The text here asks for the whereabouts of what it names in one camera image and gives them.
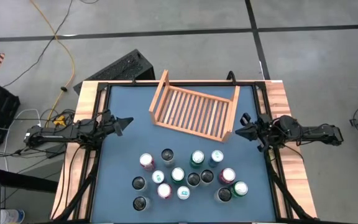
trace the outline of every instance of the green can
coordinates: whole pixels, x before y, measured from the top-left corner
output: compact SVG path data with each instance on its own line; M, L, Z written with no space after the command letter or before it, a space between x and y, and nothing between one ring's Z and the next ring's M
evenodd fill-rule
M248 192L248 186L243 181L236 181L229 187L230 192L235 197L243 197Z
M180 167L176 167L171 172L171 178L173 183L181 184L185 179L185 171Z
M190 157L190 166L192 166L192 168L201 167L201 165L203 165L203 162L204 162L204 153L203 152L201 152L200 150L197 150L192 153L192 155Z

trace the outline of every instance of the yellow cable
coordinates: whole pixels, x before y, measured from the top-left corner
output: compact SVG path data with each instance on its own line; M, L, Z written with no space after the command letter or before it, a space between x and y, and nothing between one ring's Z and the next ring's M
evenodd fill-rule
M70 79L67 81L67 83L66 83L66 85L65 85L65 88L67 88L67 87L69 86L69 84L71 83L71 81L73 80L74 76L75 76L75 75L74 75L74 73L75 73L75 63L74 63L73 56L71 55L71 53L70 53L70 51L67 49L67 47L64 46L64 44L62 44L62 43L60 42L60 40L57 38L55 29L53 29L52 25L50 25L50 22L49 22L48 19L45 17L45 15L42 13L42 11L40 10L40 8L36 5L36 3L35 3L33 0L30 0L30 2L31 2L31 4L33 4L33 6L40 12L41 16L45 19L45 21L46 21L47 24L49 25L50 29L52 30L53 35L55 36L56 41L66 50L66 52L68 53L68 55L69 55L70 58L71 58L71 70L72 70L72 73L71 73ZM49 112L48 120L50 119L50 117L51 117L51 115L52 115L52 112L54 111L54 109L55 109L56 106L57 106L57 103L59 102L60 98L62 97L63 92L64 92L64 91L61 90L59 96L56 98L55 103L53 104L52 109L51 109L50 112Z

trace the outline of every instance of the blue tabletop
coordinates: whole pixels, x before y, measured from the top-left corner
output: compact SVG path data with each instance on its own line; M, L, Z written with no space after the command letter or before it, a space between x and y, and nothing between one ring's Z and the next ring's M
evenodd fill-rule
M231 135L225 143L200 138L191 134L154 126L150 120L149 106L156 86L124 87L114 86L111 90L109 109L120 118L133 117L134 121L124 130L123 136L108 136L103 143L98 180L91 221L93 223L163 223L163 222L272 222L275 221L272 196L270 193L265 161L257 150L256 141L248 141ZM189 86L190 90L230 99L233 86ZM243 113L257 117L252 88L242 86L237 105L234 130L241 128L239 122ZM217 177L223 168L232 168L236 180L244 181L249 188L245 197L232 198L228 203L217 203L213 194L222 185L215 178L213 183L194 190L190 197L180 200L176 196L178 186L169 179L173 168L165 168L161 152L170 148L174 152L175 164L190 172L200 173L211 169ZM202 168L189 165L190 155L201 150L209 159L213 150L219 149L224 160L215 168L204 162ZM168 177L173 187L173 197L161 199L157 185L152 182L151 172L141 168L139 157L143 153L153 155L157 169ZM132 180L142 176L148 182L146 192L136 192ZM150 208L143 212L134 210L133 200L139 195L148 197Z

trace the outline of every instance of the wooden crate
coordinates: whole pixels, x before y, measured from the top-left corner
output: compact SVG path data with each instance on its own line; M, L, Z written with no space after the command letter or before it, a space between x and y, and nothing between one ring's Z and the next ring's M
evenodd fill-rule
M164 70L149 113L155 125L224 142L233 130L239 93L240 87L236 86L228 100L175 87L169 84L168 70Z

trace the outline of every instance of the concrete floor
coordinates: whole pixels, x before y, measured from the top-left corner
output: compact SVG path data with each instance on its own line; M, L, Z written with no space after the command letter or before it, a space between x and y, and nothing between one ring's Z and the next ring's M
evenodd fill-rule
M252 0L258 27L358 25L358 0ZM57 27L69 0L37 1ZM73 6L60 35L140 32L176 29L250 28L246 5L230 1L108 1ZM0 0L0 37L50 35L51 32L28 0ZM321 30L260 33L272 79L283 80L294 117L302 125L332 123L339 126L344 144L331 147L315 143L302 147L314 204L322 220L358 223L358 133L349 119L358 108L358 30ZM172 79L220 79L233 70L239 79L263 79L251 33L171 35L64 40L76 63L78 83L133 49L154 65L156 78L169 69ZM41 53L47 41L0 42L6 59L0 84L10 82ZM41 62L8 87L21 99L20 110L50 108L71 73L68 55L52 43ZM64 95L58 110L75 109L78 96ZM29 112L23 117L34 118ZM27 128L37 122L17 122L9 136L8 152L23 147ZM13 172L42 158L9 159ZM61 157L40 166L60 167ZM0 169L4 169L0 159ZM37 172L49 173L50 167ZM39 196L53 201L53 195ZM11 207L32 202L11 200ZM51 205L31 212L28 222L42 221Z

